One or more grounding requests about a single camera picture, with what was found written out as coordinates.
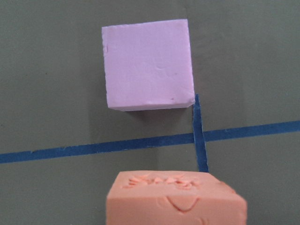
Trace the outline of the orange foam cube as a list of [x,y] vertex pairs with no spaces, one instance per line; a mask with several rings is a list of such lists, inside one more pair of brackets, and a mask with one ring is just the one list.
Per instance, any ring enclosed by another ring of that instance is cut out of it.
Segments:
[[108,225],[244,225],[247,202],[207,172],[125,171],[106,199]]

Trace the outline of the light pink foam cube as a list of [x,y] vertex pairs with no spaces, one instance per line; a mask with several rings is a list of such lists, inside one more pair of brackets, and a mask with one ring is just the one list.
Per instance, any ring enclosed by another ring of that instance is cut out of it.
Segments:
[[195,102],[187,19],[102,28],[107,105],[120,111]]

